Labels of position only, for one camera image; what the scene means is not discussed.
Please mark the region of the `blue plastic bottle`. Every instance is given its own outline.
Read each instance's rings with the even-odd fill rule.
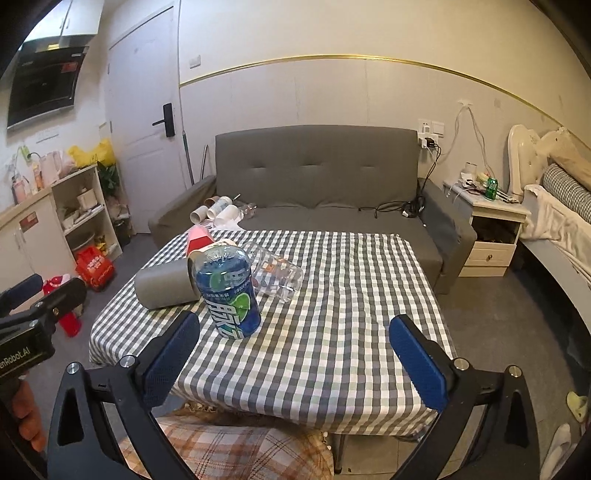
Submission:
[[[244,250],[231,245],[213,247],[196,258],[191,274],[220,335],[241,339],[256,331],[261,314]]]

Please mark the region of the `drawer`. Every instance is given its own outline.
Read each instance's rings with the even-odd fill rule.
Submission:
[[[514,244],[476,242],[465,265],[467,267],[508,267],[514,252]]]

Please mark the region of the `pink kettle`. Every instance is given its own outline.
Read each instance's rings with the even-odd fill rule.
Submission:
[[[41,166],[43,185],[48,187],[60,179],[61,155],[58,151],[49,152],[44,157],[41,157],[39,164]]]

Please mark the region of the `slipper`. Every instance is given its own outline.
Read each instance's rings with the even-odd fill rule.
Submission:
[[[579,423],[583,423],[587,417],[587,397],[579,397],[575,392],[569,392],[569,394],[566,395],[566,404],[574,415],[574,418],[576,418]]]
[[[540,480],[549,480],[554,475],[556,466],[560,463],[562,457],[570,449],[570,425],[568,423],[562,424],[556,430],[550,448],[548,448],[548,455],[540,469]]]

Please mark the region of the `hand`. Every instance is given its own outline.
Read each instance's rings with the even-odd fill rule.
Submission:
[[[41,414],[35,403],[35,397],[29,384],[21,382],[21,387],[12,399],[12,412],[21,419],[18,431],[21,436],[31,442],[31,446],[38,452],[45,448],[46,438],[41,426]]]

